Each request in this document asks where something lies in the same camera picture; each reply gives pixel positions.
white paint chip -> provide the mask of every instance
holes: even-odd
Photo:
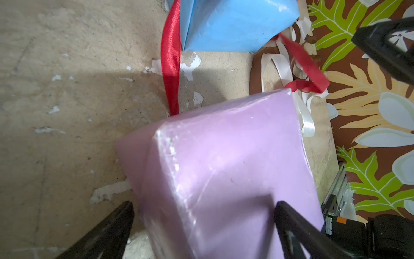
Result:
[[[187,78],[188,81],[193,81],[193,71],[198,68],[201,64],[200,57],[194,52],[194,60],[191,62],[190,66],[187,66],[184,63],[180,64],[180,69],[184,72],[184,76]],[[152,60],[152,67],[145,67],[144,73],[145,74],[157,74],[162,75],[161,69],[161,59],[153,59]]]
[[[59,107],[57,105],[53,106],[52,110],[50,112],[48,112],[48,114],[53,114],[55,112],[60,111]]]
[[[36,132],[38,134],[40,134],[40,133],[49,133],[49,132],[52,132],[52,131],[59,131],[59,133],[66,134],[66,132],[64,132],[64,131],[61,131],[61,130],[56,129],[56,128],[51,128],[51,127],[42,127],[42,128],[34,129],[34,132]]]
[[[134,81],[132,78],[127,78],[127,77],[119,77],[119,79],[127,80],[127,81],[130,81],[130,82]]]
[[[170,4],[168,3],[168,0],[164,0],[164,9],[169,12],[170,11]]]
[[[193,71],[200,66],[202,61],[195,52],[193,52],[193,54],[195,54],[195,57],[194,60],[191,62],[190,66],[187,66],[184,63],[180,64],[180,68],[184,72],[184,76],[187,78],[188,81],[194,80]]]
[[[52,77],[52,81],[56,81],[56,80],[62,80],[62,77],[60,75],[54,75]]]
[[[204,100],[203,96],[201,96],[200,93],[194,91],[194,98],[193,98],[194,105],[201,104],[203,102],[203,100]]]
[[[153,59],[152,67],[145,67],[144,73],[162,75],[161,59],[157,59],[157,60]]]
[[[106,200],[111,200],[113,194],[120,194],[122,192],[128,191],[131,189],[131,185],[128,180],[117,182],[114,184],[108,184],[104,187],[95,189],[94,193],[92,194],[91,199],[89,200],[90,204],[99,203]]]

lavender box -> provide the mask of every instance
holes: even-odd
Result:
[[[323,217],[290,89],[203,107],[116,143],[157,258],[283,258],[273,210]]]

blue box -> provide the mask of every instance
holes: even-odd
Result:
[[[180,12],[184,51],[256,52],[299,17],[296,0],[181,0]]]

concrete floor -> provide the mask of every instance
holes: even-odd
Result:
[[[164,0],[1,1],[0,258],[54,258],[134,200],[111,185],[125,180],[114,142],[168,116],[162,77],[144,72],[167,14]],[[250,54],[196,54],[182,111],[248,95]],[[138,220],[132,235],[125,256],[151,258]]]

red satin ribbon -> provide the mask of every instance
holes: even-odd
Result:
[[[180,39],[180,0],[175,0],[165,22],[161,39],[161,68],[164,80],[165,93],[171,115],[180,113],[178,105],[178,88],[180,85],[181,39]],[[302,66],[312,81],[295,80],[285,86],[292,91],[323,93],[329,86],[328,79],[320,71],[318,65],[298,43],[279,34],[286,48]]]
[[[279,33],[285,44],[287,50],[292,54],[293,57],[302,66],[303,70],[311,81],[306,80],[295,80],[288,83],[285,88],[292,89],[292,92],[296,90],[302,90],[305,92],[315,92],[322,94],[329,86],[329,80],[319,69],[318,65],[311,59],[309,54],[303,49],[297,42],[291,41],[283,34]]]
[[[161,68],[170,114],[180,113],[178,88],[180,85],[180,0],[175,0],[165,22],[161,39]]]

